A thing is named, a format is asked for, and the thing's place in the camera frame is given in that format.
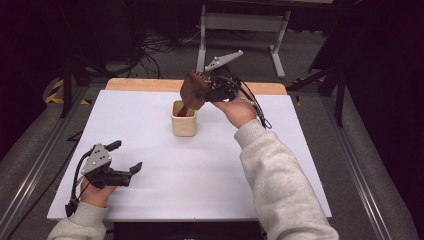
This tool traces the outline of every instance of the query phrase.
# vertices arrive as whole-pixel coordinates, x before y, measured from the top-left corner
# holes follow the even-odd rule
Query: wooden table edge
[[[147,91],[147,92],[179,92],[183,80],[174,79],[136,79],[111,78],[106,90]],[[281,83],[246,82],[253,94],[287,95],[286,88]]]

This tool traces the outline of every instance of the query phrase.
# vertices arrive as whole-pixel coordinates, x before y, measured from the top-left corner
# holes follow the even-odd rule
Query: cable
[[[237,78],[246,87],[246,89],[249,91],[250,94],[248,94],[240,85],[238,85],[236,82],[234,82],[231,78],[227,78],[227,77],[224,77],[224,76],[214,76],[214,78],[221,79],[221,80],[224,80],[224,81],[227,81],[227,82],[233,84],[239,91],[241,91],[246,96],[246,98],[249,101],[251,101],[253,103],[253,107],[256,110],[256,113],[259,117],[259,120],[261,121],[262,126],[264,128],[268,128],[268,129],[272,128],[271,123],[265,118],[264,113],[262,111],[262,108],[259,105],[259,102],[256,100],[255,95],[253,94],[253,92],[250,90],[250,88],[247,86],[247,84],[243,80],[241,80],[236,75],[233,75],[233,77],[232,77],[232,78]]]
[[[71,136],[68,138],[68,141],[73,141],[73,138],[75,136],[77,136],[78,134],[80,134],[81,132],[78,132],[77,134]],[[41,198],[46,194],[46,192],[50,189],[50,187],[53,185],[53,183],[57,180],[57,178],[59,177],[60,173],[63,171],[63,169],[65,168],[66,164],[69,162],[69,160],[71,159],[72,154],[74,153],[75,149],[77,148],[78,145],[78,141],[75,142],[74,146],[72,147],[71,151],[69,152],[68,156],[66,157],[65,161],[63,161],[62,165],[59,168],[59,171],[55,174],[55,176],[53,177],[53,179],[50,181],[50,183],[47,185],[47,187],[43,190],[43,192],[40,194],[40,196],[34,201],[34,203],[30,206],[30,208],[26,211],[26,213],[24,215],[22,215],[22,217],[19,219],[19,221],[15,224],[15,226],[13,227],[12,231],[9,233],[9,235],[7,236],[7,240],[11,239],[13,234],[16,232],[16,230],[18,230],[18,228],[21,226],[22,222],[26,219],[26,217],[31,213],[31,211],[35,208],[35,206],[38,204],[38,202],[41,200]]]

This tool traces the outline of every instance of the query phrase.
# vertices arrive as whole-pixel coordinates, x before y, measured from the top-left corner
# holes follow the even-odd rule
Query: gray sleeve
[[[80,202],[75,214],[60,220],[47,239],[104,239],[106,227],[103,218],[107,210]]]
[[[295,156],[252,120],[235,134],[258,219],[274,239],[338,239]]]

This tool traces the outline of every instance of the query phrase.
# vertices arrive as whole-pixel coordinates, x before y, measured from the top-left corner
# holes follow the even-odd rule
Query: metal bracket
[[[83,169],[81,170],[81,175],[85,175],[94,169],[97,169],[105,164],[108,164],[112,161],[112,157],[109,152],[105,149],[103,144],[98,143],[94,145],[93,152],[90,157],[87,159]]]
[[[224,55],[221,57],[214,57],[213,61],[208,66],[205,67],[205,71],[209,72],[214,70],[215,68],[222,67],[225,64],[231,62],[232,60],[240,57],[241,55],[243,55],[243,51],[239,50],[238,52]]]

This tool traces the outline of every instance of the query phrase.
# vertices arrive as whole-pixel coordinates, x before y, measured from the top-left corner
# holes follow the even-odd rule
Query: beige cup
[[[175,136],[192,137],[197,132],[197,113],[195,110],[189,108],[185,117],[178,117],[178,112],[183,106],[184,103],[182,100],[176,100],[172,104],[172,131]]]

